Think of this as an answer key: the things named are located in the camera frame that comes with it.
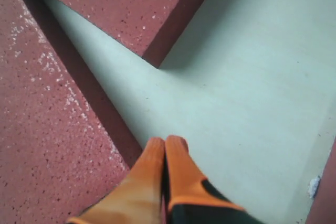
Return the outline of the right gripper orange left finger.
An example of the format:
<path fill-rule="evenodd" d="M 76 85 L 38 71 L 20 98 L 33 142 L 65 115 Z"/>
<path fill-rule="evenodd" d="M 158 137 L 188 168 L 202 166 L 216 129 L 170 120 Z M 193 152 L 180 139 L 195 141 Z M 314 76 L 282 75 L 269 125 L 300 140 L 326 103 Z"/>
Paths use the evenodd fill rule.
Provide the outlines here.
<path fill-rule="evenodd" d="M 153 137 L 123 181 L 67 223 L 161 223 L 164 141 Z"/>

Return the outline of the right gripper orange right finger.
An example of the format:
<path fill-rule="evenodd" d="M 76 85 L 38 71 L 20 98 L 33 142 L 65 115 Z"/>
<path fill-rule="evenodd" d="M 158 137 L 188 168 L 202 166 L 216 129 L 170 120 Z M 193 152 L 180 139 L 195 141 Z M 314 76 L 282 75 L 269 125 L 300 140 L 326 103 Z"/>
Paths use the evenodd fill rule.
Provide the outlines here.
<path fill-rule="evenodd" d="M 168 136 L 165 157 L 170 223 L 234 223 L 245 213 L 243 207 L 226 198 L 201 172 L 191 158 L 184 138 Z"/>

